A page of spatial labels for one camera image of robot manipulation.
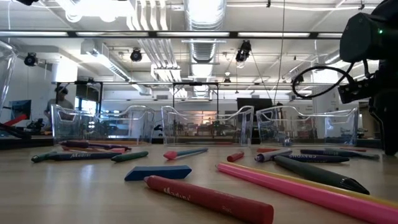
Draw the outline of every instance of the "ventilation pipe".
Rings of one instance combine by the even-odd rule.
[[[184,0],[187,29],[192,31],[221,30],[226,11],[226,0]],[[191,71],[196,81],[207,80],[213,72],[217,44],[191,43]],[[195,86],[195,96],[206,96],[208,87]]]

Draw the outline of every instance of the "fluorescent light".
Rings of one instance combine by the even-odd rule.
[[[76,32],[79,37],[147,37],[148,32]]]
[[[242,82],[242,83],[219,83],[219,85],[255,85],[255,83],[244,83],[244,82]]]
[[[0,31],[0,37],[14,36],[67,37],[68,33],[51,31]]]
[[[238,37],[309,37],[310,33],[299,32],[238,32]]]
[[[305,88],[302,88],[302,89],[299,90],[299,91],[307,90],[307,89],[309,89],[309,88],[312,88],[312,86],[307,86],[307,87],[305,87]]]
[[[365,74],[364,75],[358,75],[357,77],[354,77],[353,79],[362,78],[362,77],[365,77]]]
[[[229,32],[158,32],[158,37],[228,37]]]
[[[334,61],[334,60],[336,60],[336,59],[338,59],[338,58],[340,58],[340,54],[338,54],[338,55],[332,57],[331,59],[327,60],[325,63],[330,63],[330,62],[332,62],[332,61]]]
[[[203,43],[203,44],[225,44],[225,40],[181,40],[181,43],[192,44],[192,43]]]
[[[319,33],[318,37],[320,38],[341,38],[343,33]]]
[[[172,82],[139,82],[140,85],[173,85]]]

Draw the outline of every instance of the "pink marker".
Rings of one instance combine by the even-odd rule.
[[[387,207],[379,203],[330,192],[328,190],[299,184],[270,175],[259,174],[227,164],[218,164],[217,168],[220,172],[321,205],[337,212],[351,215],[352,217],[370,223],[398,223],[398,209]]]
[[[189,154],[193,154],[193,153],[206,152],[207,150],[208,150],[208,148],[192,149],[192,150],[185,150],[185,151],[180,151],[180,152],[168,151],[163,156],[166,159],[171,160],[171,159],[177,158],[178,156],[185,156],[185,155],[189,155]]]

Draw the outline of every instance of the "transparent plastic bin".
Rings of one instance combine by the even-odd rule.
[[[0,116],[17,56],[14,47],[0,41]]]
[[[117,114],[90,114],[52,105],[54,143],[89,140],[101,144],[143,146],[152,142],[155,111],[129,106]]]
[[[357,108],[303,114],[293,106],[276,106],[257,111],[256,116],[261,144],[288,147],[356,144]]]
[[[242,107],[234,114],[178,112],[162,107],[165,146],[250,146],[254,108]]]

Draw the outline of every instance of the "table surface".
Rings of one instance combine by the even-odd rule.
[[[155,192],[142,181],[125,182],[134,166],[188,165],[192,173],[183,181],[229,194],[259,200],[274,207],[274,223],[362,223],[361,220],[284,195],[245,180],[222,174],[215,165],[238,151],[244,166],[296,176],[273,162],[256,163],[258,146],[211,147],[208,152],[166,161],[162,155],[182,147],[153,145],[132,151],[149,156],[115,164],[110,160],[45,161],[30,158],[58,147],[0,151],[0,217],[2,223],[242,223],[241,221],[184,200]],[[382,155],[382,151],[368,152]],[[380,161],[352,159],[343,164],[316,164],[356,179],[371,195],[398,202],[398,159],[382,156]]]

